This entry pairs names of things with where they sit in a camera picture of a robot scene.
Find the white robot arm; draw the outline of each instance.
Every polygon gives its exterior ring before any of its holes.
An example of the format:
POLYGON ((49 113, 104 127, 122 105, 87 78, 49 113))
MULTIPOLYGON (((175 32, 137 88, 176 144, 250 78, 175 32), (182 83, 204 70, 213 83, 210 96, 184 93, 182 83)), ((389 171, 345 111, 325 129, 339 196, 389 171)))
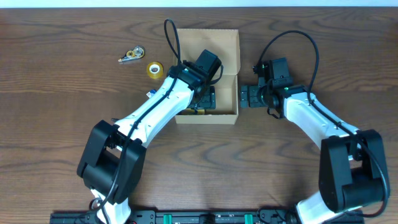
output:
POLYGON ((220 67, 222 72, 220 59, 204 50, 195 63, 172 66, 159 91, 135 112, 114 125, 100 121, 93 128, 77 174, 100 201, 97 217, 102 222, 128 219, 127 198, 141 178, 146 147, 177 113, 201 100, 220 67), (107 147, 122 151, 120 158, 107 147))
MULTIPOLYGON (((154 96, 149 98, 142 106, 140 106, 135 112, 129 116, 115 122, 116 126, 119 126, 118 131, 127 136, 134 122, 142 116, 151 106, 158 102, 162 96, 166 94, 166 91, 170 89, 173 83, 173 78, 167 77, 163 85, 159 88, 154 96)), ((149 114, 147 114, 142 121, 138 124, 137 129, 133 132, 131 139, 140 139, 142 146, 148 147, 149 143, 153 140, 155 135, 181 110, 187 108, 193 98, 193 90, 189 88, 189 85, 182 80, 177 80, 170 92, 169 97, 162 100, 149 114)), ((117 145, 117 149, 122 150, 122 146, 117 145)), ((96 189, 91 190, 96 198, 104 200, 105 196, 96 189)), ((111 204, 106 202, 104 210, 108 216, 110 224, 113 223, 125 223, 130 216, 130 208, 128 204, 128 198, 122 203, 111 204)), ((101 210, 97 211, 97 217, 106 223, 104 214, 101 210)))
POLYGON ((269 115, 295 123, 321 149, 320 191, 297 204, 297 217, 293 220, 317 224, 345 213, 362 215, 351 211, 383 201, 382 208, 375 213, 380 214, 389 196, 380 135, 374 130, 360 131, 345 123, 324 107, 310 89, 293 85, 285 58, 259 61, 253 70, 259 76, 259 83, 242 86, 241 106, 268 107, 269 115), (271 114, 270 109, 279 115, 271 114), (351 169, 349 161, 352 159, 362 161, 362 167, 351 169))

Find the yellow tape roll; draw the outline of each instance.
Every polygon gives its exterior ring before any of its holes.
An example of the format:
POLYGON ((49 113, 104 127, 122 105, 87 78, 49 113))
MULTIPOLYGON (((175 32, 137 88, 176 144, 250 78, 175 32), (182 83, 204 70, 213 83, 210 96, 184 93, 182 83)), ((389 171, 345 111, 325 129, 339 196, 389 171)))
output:
POLYGON ((147 74, 151 78, 160 78, 163 76, 163 66, 159 62, 151 62, 147 66, 147 74))

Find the black cable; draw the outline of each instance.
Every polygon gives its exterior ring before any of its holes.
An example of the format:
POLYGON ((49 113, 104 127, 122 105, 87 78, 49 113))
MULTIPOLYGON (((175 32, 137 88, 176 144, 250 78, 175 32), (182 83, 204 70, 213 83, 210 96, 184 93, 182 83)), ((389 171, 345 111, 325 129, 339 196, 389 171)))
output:
POLYGON ((280 218, 283 222, 286 221, 286 219, 285 219, 284 217, 282 217, 282 215, 279 214, 278 210, 275 209, 275 212, 276 212, 276 214, 279 216, 279 218, 280 218))
MULTIPOLYGON (((164 21, 164 34, 165 34, 165 36, 166 36, 166 39, 167 39, 167 42, 169 43, 170 48, 172 49, 174 55, 177 57, 177 65, 178 65, 177 68, 180 69, 180 68, 181 68, 181 66, 180 66, 180 65, 181 65, 180 39, 178 38, 177 28, 175 27, 175 24, 174 24, 173 20, 171 20, 171 19, 169 19, 169 18, 166 19, 166 20, 164 21), (173 26, 174 35, 175 35, 175 41, 176 41, 176 43, 177 43, 177 53, 176 53, 175 49, 173 48, 173 45, 172 45, 172 43, 170 42, 169 35, 168 35, 168 33, 167 33, 167 23, 168 23, 168 22, 170 22, 170 23, 172 24, 172 26, 173 26)), ((112 194, 114 193, 114 191, 115 191, 115 190, 117 189, 117 187, 118 187, 118 185, 116 184, 116 182, 117 182, 118 179, 119 179, 119 174, 120 174, 120 170, 121 170, 121 167, 122 167, 122 163, 123 163, 123 161, 124 161, 124 157, 126 156, 126 151, 127 151, 126 149, 127 149, 127 147, 129 146, 129 144, 130 144, 130 139, 131 139, 131 136, 132 136, 134 130, 137 129, 138 124, 145 118, 145 116, 147 116, 147 115, 148 115, 157 105, 159 105, 164 99, 166 99, 166 98, 169 97, 170 93, 172 92, 172 90, 173 90, 173 88, 174 88, 174 86, 175 86, 175 83, 177 82, 178 74, 179 74, 179 71, 177 71, 176 77, 173 79, 173 82, 172 82, 170 88, 165 92, 165 94, 164 94, 158 101, 156 101, 156 103, 154 103, 150 108, 148 108, 148 110, 146 110, 146 111, 134 122, 134 124, 132 125, 132 127, 131 127, 131 129, 130 129, 128 135, 127 135, 126 138, 124 139, 124 145, 123 145, 123 147, 121 148, 121 155, 120 155, 120 159, 119 159, 120 162, 119 162, 118 167, 116 168, 116 171, 115 171, 115 173, 114 173, 113 182, 112 182, 111 188, 110 188, 110 190, 109 190, 107 196, 106 196, 106 197, 104 198, 104 200, 100 203, 100 205, 96 208, 96 211, 98 211, 99 209, 101 209, 101 210, 103 211, 103 213, 104 213, 103 207, 105 206, 106 202, 108 202, 109 198, 112 196, 112 194)), ((108 220, 108 217, 107 217, 106 213, 104 213, 104 217, 105 217, 105 220, 106 220, 106 222, 107 222, 107 224, 108 224, 108 223, 109 223, 109 220, 108 220)))
POLYGON ((256 212, 256 215, 257 215, 257 217, 260 219, 260 221, 262 221, 264 224, 271 224, 271 223, 269 223, 269 222, 267 222, 267 221, 265 221, 265 220, 263 220, 262 218, 261 218, 261 216, 260 216, 260 210, 262 209, 262 208, 264 208, 264 207, 259 207, 259 209, 257 209, 257 212, 256 212))
POLYGON ((273 80, 274 80, 273 78, 270 78, 270 79, 268 80, 268 82, 267 82, 267 92, 266 92, 267 95, 270 94, 271 83, 272 83, 273 80))
POLYGON ((223 76, 223 70, 224 70, 224 66, 221 65, 220 77, 218 77, 218 78, 215 79, 215 80, 210 81, 210 85, 216 84, 216 83, 221 79, 221 77, 223 76))
POLYGON ((262 62, 262 57, 263 57, 264 54, 266 53, 266 51, 267 51, 267 49, 269 48, 269 46, 270 46, 275 40, 277 40, 279 37, 282 37, 283 35, 289 34, 289 33, 296 33, 296 34, 304 35, 306 38, 308 38, 308 39, 311 41, 311 43, 312 43, 312 45, 313 45, 313 47, 314 47, 314 49, 315 49, 316 61, 315 61, 315 68, 314 68, 314 71, 313 71, 313 75, 312 75, 312 78, 311 78, 311 82, 310 82, 310 84, 309 84, 309 86, 308 86, 308 91, 307 91, 308 102, 309 102, 310 105, 313 106, 320 114, 322 114, 324 117, 326 117, 328 120, 330 120, 337 128, 342 129, 342 130, 345 131, 347 134, 349 134, 352 138, 355 139, 355 141, 361 146, 361 148, 362 148, 363 150, 365 150, 365 152, 368 154, 369 158, 375 163, 375 165, 376 165, 376 167, 377 167, 377 170, 379 171, 380 176, 381 176, 381 180, 382 180, 382 184, 383 184, 383 200, 382 200, 382 205, 381 205, 380 209, 379 209, 377 212, 373 213, 373 214, 362 214, 362 213, 359 213, 359 212, 345 212, 345 214, 347 214, 347 215, 357 215, 357 216, 364 217, 364 218, 374 218, 374 217, 377 217, 377 216, 381 215, 381 214, 385 211, 385 209, 386 209, 386 207, 387 207, 387 203, 388 203, 388 196, 387 196, 387 195, 388 195, 388 191, 389 191, 389 189, 388 189, 388 184, 387 184, 387 180, 386 180, 386 177, 385 177, 383 171, 381 170, 379 161, 377 161, 376 156, 369 150, 369 148, 365 145, 365 143, 362 142, 362 140, 360 140, 360 139, 359 139, 354 133, 352 133, 350 130, 348 130, 347 128, 345 128, 345 127, 342 125, 342 122, 341 122, 341 121, 335 121, 333 118, 331 118, 329 115, 327 115, 324 111, 322 111, 322 110, 315 104, 315 101, 311 99, 311 89, 312 89, 313 83, 314 83, 314 81, 315 81, 315 77, 317 76, 318 65, 319 65, 319 52, 318 52, 318 47, 317 47, 317 44, 315 43, 315 41, 314 41, 308 34, 302 32, 302 31, 298 31, 298 30, 288 30, 288 31, 286 31, 286 32, 283 32, 283 33, 277 35, 276 37, 274 37, 274 38, 267 44, 267 46, 265 47, 265 49, 262 51, 262 54, 261 54, 261 56, 260 56, 259 61, 258 61, 257 64, 261 64, 261 62, 262 62))
POLYGON ((322 224, 324 224, 324 223, 332 223, 332 222, 334 222, 334 221, 338 221, 338 219, 341 218, 341 217, 343 217, 343 216, 344 216, 344 212, 343 212, 342 214, 340 214, 340 215, 334 217, 334 218, 331 218, 331 219, 329 219, 329 220, 323 221, 322 224))

